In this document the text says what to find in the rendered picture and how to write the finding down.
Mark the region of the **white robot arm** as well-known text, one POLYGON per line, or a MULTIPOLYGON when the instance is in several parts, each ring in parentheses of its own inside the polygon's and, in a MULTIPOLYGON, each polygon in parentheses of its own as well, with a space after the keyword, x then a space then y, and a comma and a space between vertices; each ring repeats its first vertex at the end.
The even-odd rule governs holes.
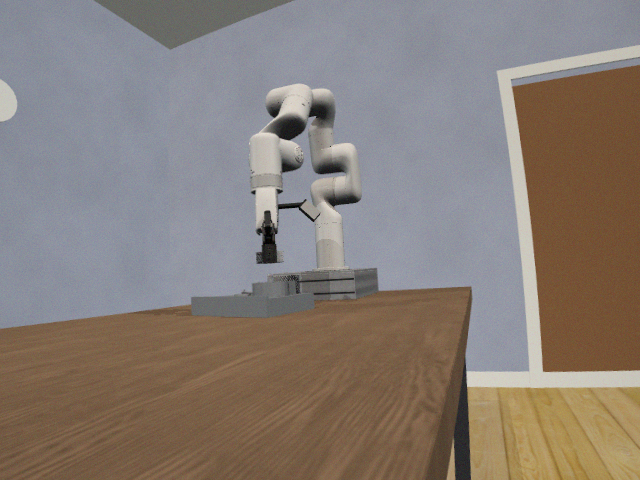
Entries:
POLYGON ((343 220, 334 206, 359 202, 362 188, 355 146, 334 144, 336 107, 332 92, 311 90, 304 84, 276 88, 266 97, 266 109, 274 119, 249 141, 251 189, 283 189, 282 173, 297 170, 304 162, 302 149, 290 140, 305 130, 309 117, 316 116, 308 130, 312 168, 317 174, 344 172, 346 176, 313 182, 313 205, 305 199, 278 204, 278 209, 299 208, 315 221, 317 268, 312 271, 349 270, 350 266, 345 267, 343 220))

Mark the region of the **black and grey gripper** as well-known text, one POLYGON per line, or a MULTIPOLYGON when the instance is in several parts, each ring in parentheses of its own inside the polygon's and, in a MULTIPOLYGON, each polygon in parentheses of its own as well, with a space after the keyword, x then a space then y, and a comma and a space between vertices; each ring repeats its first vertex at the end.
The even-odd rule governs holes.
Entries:
POLYGON ((262 260, 263 263, 267 264, 277 262, 275 235, 278 233, 279 222, 278 194, 282 192, 282 188, 273 186, 251 189, 251 193, 255 195, 256 231, 258 232, 256 233, 259 236, 260 233, 262 233, 264 244, 262 245, 262 260), (272 213, 270 213, 270 211, 272 211, 272 213), (272 221, 276 223, 276 228, 273 228, 272 221))

